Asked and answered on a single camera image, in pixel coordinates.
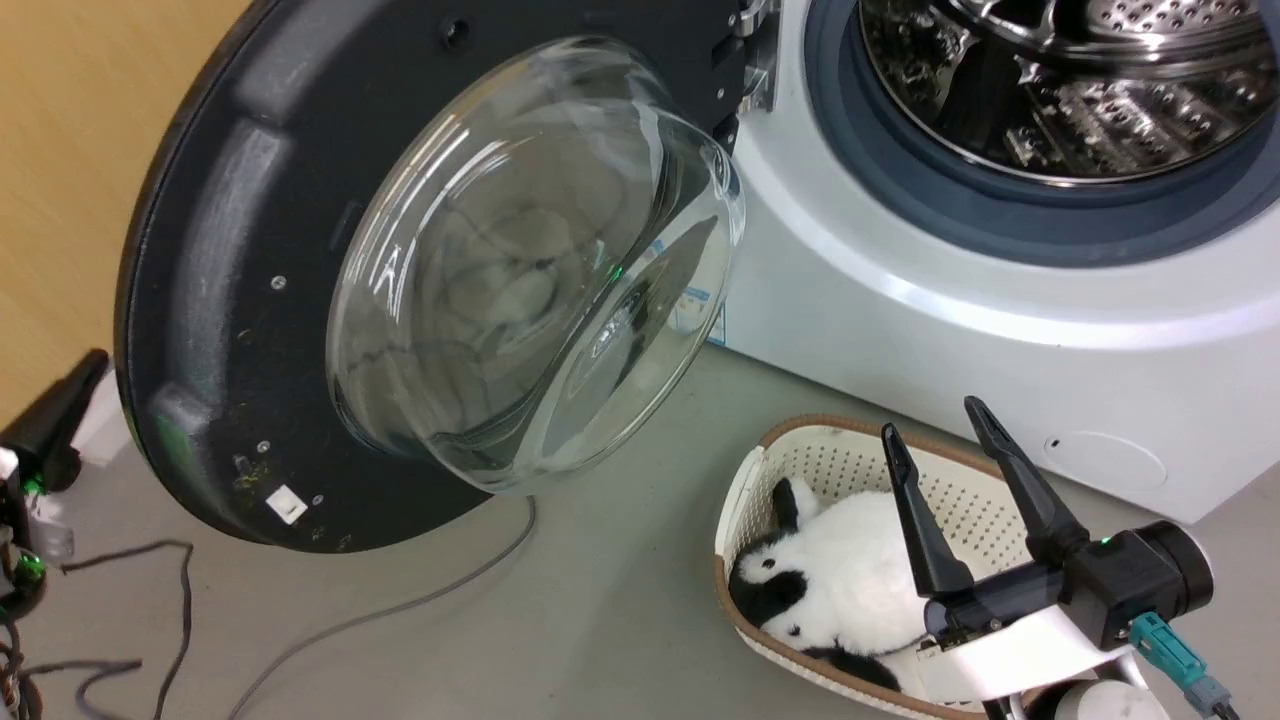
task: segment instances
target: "stainless steel drum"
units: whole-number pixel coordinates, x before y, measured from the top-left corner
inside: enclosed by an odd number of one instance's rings
[[[1276,100],[1260,0],[861,0],[896,105],[966,160],[1047,184],[1152,177]]]

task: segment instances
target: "teal connector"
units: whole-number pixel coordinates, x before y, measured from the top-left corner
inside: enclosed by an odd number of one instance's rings
[[[1139,615],[1129,625],[1129,642],[1183,691],[1201,717],[1239,717],[1231,708],[1231,693],[1208,674],[1204,661],[1160,615]]]

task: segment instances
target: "gray floor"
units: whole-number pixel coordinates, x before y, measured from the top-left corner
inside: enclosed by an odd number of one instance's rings
[[[704,352],[589,482],[540,497],[538,529],[513,559],[435,606],[300,656],[246,717],[888,717],[759,659],[710,589],[712,533],[741,456],[778,420],[813,411],[888,418],[728,352]],[[1059,488],[1097,532],[1148,519],[1088,489]],[[393,548],[296,555],[198,525],[132,448],[109,471],[83,477],[68,502],[82,556],[165,536],[196,543],[195,637],[165,712],[183,720],[225,717],[291,642],[448,583],[500,550],[525,520],[524,501],[499,498]],[[1272,473],[1199,524],[1219,597],[1178,625],[1251,720],[1275,716],[1267,693],[1280,643],[1277,511]],[[150,717],[178,642],[177,568],[175,551],[58,578],[22,623],[29,661],[143,657],[142,673],[97,687],[95,698]],[[74,684],[69,676],[41,682],[46,717],[76,716]],[[1193,717],[1167,684],[1158,691],[1176,720]]]

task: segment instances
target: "brown basket rim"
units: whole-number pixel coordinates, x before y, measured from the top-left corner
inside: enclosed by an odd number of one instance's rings
[[[873,425],[872,423],[855,420],[852,418],[844,418],[841,415],[829,415],[829,414],[799,415],[796,418],[791,418],[790,420],[785,420],[774,425],[768,433],[764,434],[763,438],[760,438],[760,447],[768,450],[782,436],[792,430],[809,427],[838,428],[873,437],[879,433],[879,428]],[[906,441],[906,445],[910,447],[931,452],[940,457],[946,457],[947,460],[954,460],[956,462],[960,462],[961,465],[968,465],[969,468],[973,468],[974,470],[989,475],[1000,482],[1005,482],[1004,477],[1000,474],[1000,468],[992,460],[984,456],[979,456],[961,448],[951,447],[941,442],[924,438],[913,433],[902,433],[902,439]],[[983,715],[979,715],[977,712],[965,712],[961,710],[947,707],[945,705],[934,705],[932,702],[925,702],[923,700],[914,698],[909,694],[882,688],[879,685],[868,683],[861,678],[855,678],[846,673],[841,673],[840,670],[836,670],[827,662],[822,662],[819,660],[809,657],[808,655],[803,655],[800,652],[796,652],[795,650],[791,650],[790,647],[773,639],[773,637],[768,635],[759,628],[748,623],[746,618],[742,618],[742,614],[737,610],[737,606],[733,605],[733,601],[728,596],[728,584],[724,582],[724,575],[726,575],[724,559],[718,553],[716,555],[714,570],[716,570],[716,598],[719,601],[721,609],[724,611],[726,615],[728,615],[730,621],[733,623],[733,626],[740,633],[745,634],[751,641],[764,646],[771,652],[781,655],[788,661],[800,665],[805,670],[822,675],[827,680],[844,685],[851,691],[868,694],[876,700],[896,705],[905,710],[923,712],[927,715],[932,715],[934,717],[940,717],[942,720],[975,720],[979,717],[984,717]]]

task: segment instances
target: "door hinge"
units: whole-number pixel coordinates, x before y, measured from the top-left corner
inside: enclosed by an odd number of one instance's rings
[[[733,35],[742,38],[746,49],[746,77],[739,113],[773,110],[778,74],[778,27],[782,5],[780,0],[742,0]]]

